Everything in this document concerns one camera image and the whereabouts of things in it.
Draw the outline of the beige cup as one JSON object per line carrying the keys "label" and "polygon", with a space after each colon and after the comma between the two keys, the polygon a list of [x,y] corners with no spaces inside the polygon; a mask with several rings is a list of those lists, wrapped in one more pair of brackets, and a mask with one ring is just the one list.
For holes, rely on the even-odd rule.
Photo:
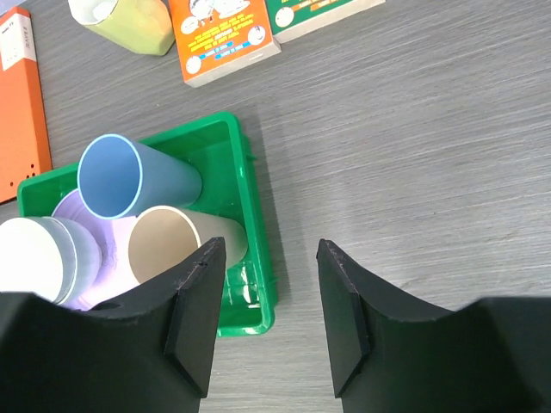
{"label": "beige cup", "polygon": [[248,250],[245,229],[233,219],[173,206],[153,206],[133,225],[127,255],[140,283],[173,268],[212,237],[226,242],[226,267],[239,263]]}

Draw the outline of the white bowl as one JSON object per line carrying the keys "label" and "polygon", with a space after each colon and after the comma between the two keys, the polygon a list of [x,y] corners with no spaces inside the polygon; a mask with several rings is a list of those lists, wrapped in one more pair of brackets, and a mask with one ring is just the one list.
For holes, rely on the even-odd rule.
{"label": "white bowl", "polygon": [[52,218],[62,227],[72,248],[69,260],[69,282],[62,288],[57,304],[65,305],[76,300],[96,280],[102,266],[102,251],[91,232],[81,224],[65,218]]}
{"label": "white bowl", "polygon": [[68,293],[74,264],[68,231],[48,217],[1,224],[1,291],[35,293],[58,303]]}

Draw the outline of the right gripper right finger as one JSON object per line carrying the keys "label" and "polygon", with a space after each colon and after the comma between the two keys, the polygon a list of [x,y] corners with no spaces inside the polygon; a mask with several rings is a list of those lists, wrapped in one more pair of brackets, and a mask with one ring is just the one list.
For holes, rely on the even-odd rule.
{"label": "right gripper right finger", "polygon": [[458,311],[317,252],[333,391],[346,412],[547,412],[550,300],[485,297]]}

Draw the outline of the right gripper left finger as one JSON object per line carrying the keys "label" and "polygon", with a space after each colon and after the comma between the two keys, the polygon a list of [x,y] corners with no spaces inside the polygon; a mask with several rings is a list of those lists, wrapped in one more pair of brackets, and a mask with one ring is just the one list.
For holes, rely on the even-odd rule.
{"label": "right gripper left finger", "polygon": [[196,412],[206,397],[226,273],[214,237],[89,311],[1,296],[4,412]]}

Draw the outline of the purple plate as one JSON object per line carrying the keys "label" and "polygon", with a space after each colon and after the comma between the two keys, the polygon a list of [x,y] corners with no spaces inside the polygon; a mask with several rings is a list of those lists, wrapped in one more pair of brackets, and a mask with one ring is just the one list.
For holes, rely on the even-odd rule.
{"label": "purple plate", "polygon": [[102,266],[94,282],[63,306],[87,311],[139,285],[128,260],[128,241],[136,216],[99,219],[90,213],[77,189],[67,194],[53,211],[54,218],[71,219],[86,228],[102,251]]}

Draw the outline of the blue cup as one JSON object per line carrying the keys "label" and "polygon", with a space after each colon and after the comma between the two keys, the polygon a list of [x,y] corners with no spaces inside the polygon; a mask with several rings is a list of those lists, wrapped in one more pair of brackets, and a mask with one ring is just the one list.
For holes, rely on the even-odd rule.
{"label": "blue cup", "polygon": [[202,191],[198,169],[119,134],[104,134],[84,150],[77,188],[99,219],[136,216],[157,205],[189,206]]}

